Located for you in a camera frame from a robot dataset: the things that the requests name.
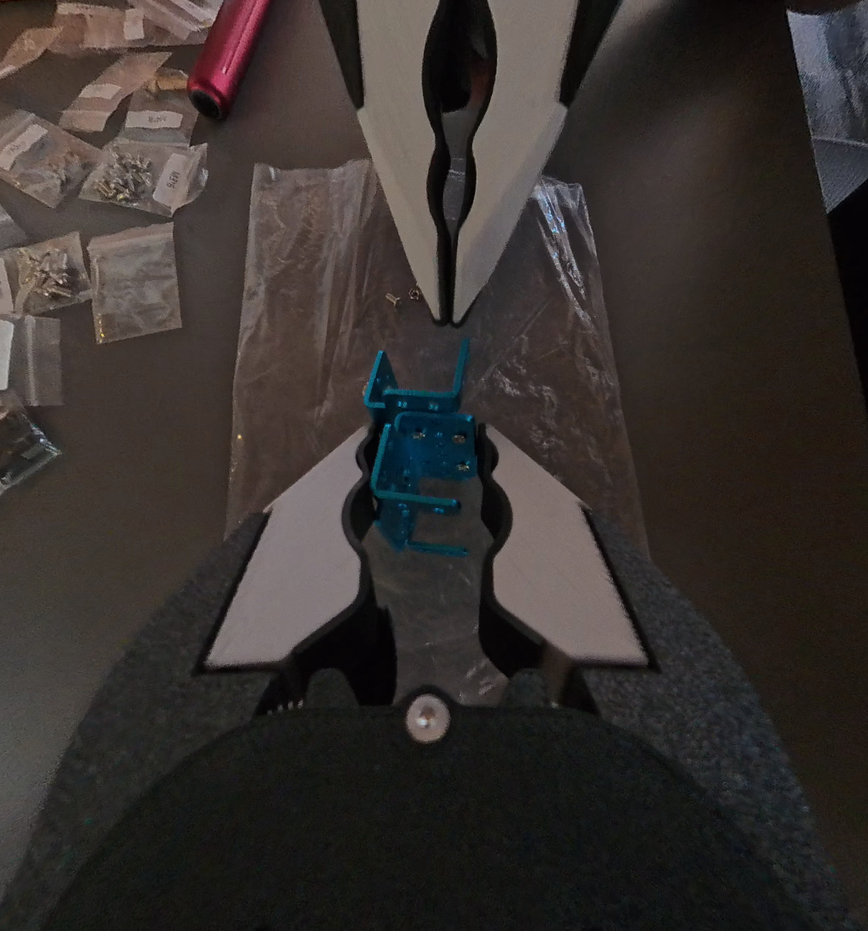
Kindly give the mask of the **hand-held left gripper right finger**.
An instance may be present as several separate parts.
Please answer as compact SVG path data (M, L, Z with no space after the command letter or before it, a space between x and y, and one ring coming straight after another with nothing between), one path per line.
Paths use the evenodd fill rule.
M494 427L477 432L482 563L477 634L511 681L540 672L558 706L595 707L590 669L656 669L586 504Z

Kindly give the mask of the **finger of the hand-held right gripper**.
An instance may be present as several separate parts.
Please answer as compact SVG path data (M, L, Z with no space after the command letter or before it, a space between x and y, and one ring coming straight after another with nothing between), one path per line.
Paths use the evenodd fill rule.
M451 324L462 325L515 230L567 114L560 87L578 2L477 2L483 99L465 139Z
M424 55L440 3L358 1L363 99L358 122L410 270L432 317L448 320L440 231L428 198L436 134L426 109Z

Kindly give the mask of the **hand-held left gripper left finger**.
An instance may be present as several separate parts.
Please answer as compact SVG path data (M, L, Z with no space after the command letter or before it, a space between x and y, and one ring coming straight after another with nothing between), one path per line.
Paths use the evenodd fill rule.
M393 624L363 544L374 521L373 442L370 427L358 428L265 508L203 671L272 671L285 703L303 699L319 670L337 669L358 703L393 703Z

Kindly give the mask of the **blue metal bracket assembly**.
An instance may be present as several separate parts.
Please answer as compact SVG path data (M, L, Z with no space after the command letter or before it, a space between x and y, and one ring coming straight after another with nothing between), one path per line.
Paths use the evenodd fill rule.
M448 391L401 388L385 351L375 357L363 393L378 440L370 491L376 506L375 525L396 551L453 558L469 553L465 546L414 538L419 515L451 517L461 510L455 497L424 494L423 482L466 482L478 474L476 422L460 410L469 355L466 339Z

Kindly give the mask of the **dark grey desk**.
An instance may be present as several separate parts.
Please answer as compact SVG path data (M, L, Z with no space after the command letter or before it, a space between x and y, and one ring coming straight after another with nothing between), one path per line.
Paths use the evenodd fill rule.
M184 326L60 313L63 455L0 498L0 900L152 612L221 541L253 165L366 148L317 2L278 2L176 217ZM868 925L868 419L783 2L625 2L548 164L600 256L652 561L754 682Z

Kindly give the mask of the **magenta metal cylinder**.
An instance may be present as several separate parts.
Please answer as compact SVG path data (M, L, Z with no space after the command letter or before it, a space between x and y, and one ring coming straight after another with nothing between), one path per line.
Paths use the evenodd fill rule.
M203 116L224 120L234 105L272 6L224 1L188 76L188 99Z

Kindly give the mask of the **large clear plastic bag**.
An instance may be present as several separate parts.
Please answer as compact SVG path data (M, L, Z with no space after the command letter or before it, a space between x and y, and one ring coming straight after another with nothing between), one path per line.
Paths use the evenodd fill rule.
M385 351L401 388L448 391L470 342L461 412L494 427L587 506L646 537L626 434L599 261L577 184L541 179L497 272L459 329L408 297L412 276L368 161L337 169L255 166L233 383L228 527L263 512L362 426L363 393ZM401 298L393 307L386 292ZM458 515L421 514L417 540L463 558L396 551L374 521L363 542L376 599L393 624L395 696L433 685L464 704L495 704L506 677L477 624L482 563L478 474L423 482Z

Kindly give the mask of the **pile of small screw bags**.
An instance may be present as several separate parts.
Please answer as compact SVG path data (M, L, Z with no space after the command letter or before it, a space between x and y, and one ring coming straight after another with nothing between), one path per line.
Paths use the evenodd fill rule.
M104 206L156 221L88 239L36 241L0 200L0 497L60 450L29 410L63 403L59 312L90 305L95 342L182 325L174 225L207 183L207 145L172 49L202 44L222 2L57 2L0 58L0 82L46 53L110 54L56 120L0 108L0 183L50 210Z

